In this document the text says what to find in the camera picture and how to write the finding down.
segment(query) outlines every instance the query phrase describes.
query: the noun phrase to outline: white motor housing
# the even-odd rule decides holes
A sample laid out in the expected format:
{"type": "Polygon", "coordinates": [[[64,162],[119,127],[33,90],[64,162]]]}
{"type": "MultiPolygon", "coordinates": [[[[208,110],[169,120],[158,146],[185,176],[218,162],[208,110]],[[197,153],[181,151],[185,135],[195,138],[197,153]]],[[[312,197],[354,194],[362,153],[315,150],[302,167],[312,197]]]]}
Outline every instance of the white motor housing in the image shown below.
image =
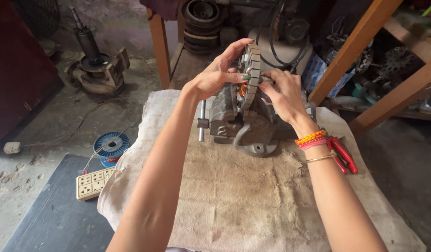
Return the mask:
{"type": "MultiPolygon", "coordinates": [[[[252,29],[250,33],[248,33],[248,38],[256,39],[257,35],[257,29],[252,29]]],[[[274,41],[273,47],[275,48],[275,52],[278,55],[278,58],[283,62],[290,62],[293,59],[296,58],[299,51],[301,49],[304,49],[306,46],[306,40],[301,39],[299,43],[295,43],[292,45],[286,44],[281,41],[274,41]]],[[[282,66],[275,57],[273,56],[271,52],[270,43],[268,41],[268,28],[261,29],[261,34],[259,36],[259,50],[261,52],[261,56],[264,57],[268,62],[272,63],[275,66],[282,66]]],[[[309,44],[309,48],[307,49],[306,54],[302,58],[302,60],[299,62],[297,66],[297,74],[302,75],[304,72],[304,69],[306,68],[306,65],[309,61],[310,55],[312,55],[313,47],[312,44],[309,44]]],[[[261,60],[261,72],[265,72],[268,70],[272,70],[274,67],[269,66],[265,62],[261,60]]]]}

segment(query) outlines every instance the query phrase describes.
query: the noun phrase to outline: hand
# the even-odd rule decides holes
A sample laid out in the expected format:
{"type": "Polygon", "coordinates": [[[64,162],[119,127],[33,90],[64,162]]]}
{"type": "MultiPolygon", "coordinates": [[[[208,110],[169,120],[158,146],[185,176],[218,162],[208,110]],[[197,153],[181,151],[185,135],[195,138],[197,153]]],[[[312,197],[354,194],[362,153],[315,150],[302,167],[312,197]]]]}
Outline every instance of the hand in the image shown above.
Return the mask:
{"type": "Polygon", "coordinates": [[[223,87],[225,82],[244,83],[243,74],[236,73],[236,68],[228,68],[243,51],[247,44],[253,43],[250,38],[243,38],[228,46],[223,54],[217,56],[214,61],[193,80],[185,85],[196,91],[199,100],[205,100],[223,87]]]}
{"type": "Polygon", "coordinates": [[[267,81],[262,82],[259,88],[273,102],[273,105],[282,120],[290,123],[298,136],[306,136],[316,132],[318,127],[309,117],[301,100],[301,76],[290,74],[289,71],[279,69],[263,72],[261,75],[272,78],[280,92],[267,81]]]}

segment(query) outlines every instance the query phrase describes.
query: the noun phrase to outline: gold bangle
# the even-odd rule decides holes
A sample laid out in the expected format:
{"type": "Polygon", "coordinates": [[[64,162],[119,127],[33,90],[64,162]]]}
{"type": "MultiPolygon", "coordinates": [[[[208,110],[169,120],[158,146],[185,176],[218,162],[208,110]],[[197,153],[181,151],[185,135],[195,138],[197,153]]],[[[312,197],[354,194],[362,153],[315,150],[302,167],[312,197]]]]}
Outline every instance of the gold bangle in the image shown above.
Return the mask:
{"type": "Polygon", "coordinates": [[[323,159],[330,158],[330,157],[335,158],[336,156],[337,156],[337,153],[334,150],[331,150],[330,155],[327,155],[324,157],[319,157],[319,158],[314,158],[314,159],[309,159],[309,160],[306,160],[306,162],[310,163],[310,162],[315,162],[315,161],[323,160],[323,159]]]}

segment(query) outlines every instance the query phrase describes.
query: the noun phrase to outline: white power strip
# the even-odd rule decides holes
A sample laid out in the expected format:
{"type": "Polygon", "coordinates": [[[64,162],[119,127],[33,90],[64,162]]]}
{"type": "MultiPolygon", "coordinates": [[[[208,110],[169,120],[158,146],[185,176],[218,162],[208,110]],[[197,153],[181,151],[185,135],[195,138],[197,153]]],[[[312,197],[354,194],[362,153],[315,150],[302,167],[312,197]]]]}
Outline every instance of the white power strip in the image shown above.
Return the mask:
{"type": "Polygon", "coordinates": [[[99,196],[101,191],[108,181],[108,178],[113,173],[114,166],[98,170],[89,174],[78,176],[77,182],[77,193],[76,198],[79,201],[89,200],[91,198],[99,196]]]}

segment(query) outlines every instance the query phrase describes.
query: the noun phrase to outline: fingernail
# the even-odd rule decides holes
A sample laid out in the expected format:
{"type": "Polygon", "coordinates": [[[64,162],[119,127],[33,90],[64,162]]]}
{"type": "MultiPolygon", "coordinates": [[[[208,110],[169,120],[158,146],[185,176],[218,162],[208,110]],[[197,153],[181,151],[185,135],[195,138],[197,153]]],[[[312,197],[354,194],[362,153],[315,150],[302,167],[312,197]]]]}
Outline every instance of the fingernail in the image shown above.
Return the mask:
{"type": "Polygon", "coordinates": [[[243,81],[249,81],[249,80],[251,80],[251,75],[249,75],[249,74],[242,75],[242,80],[243,81]]]}

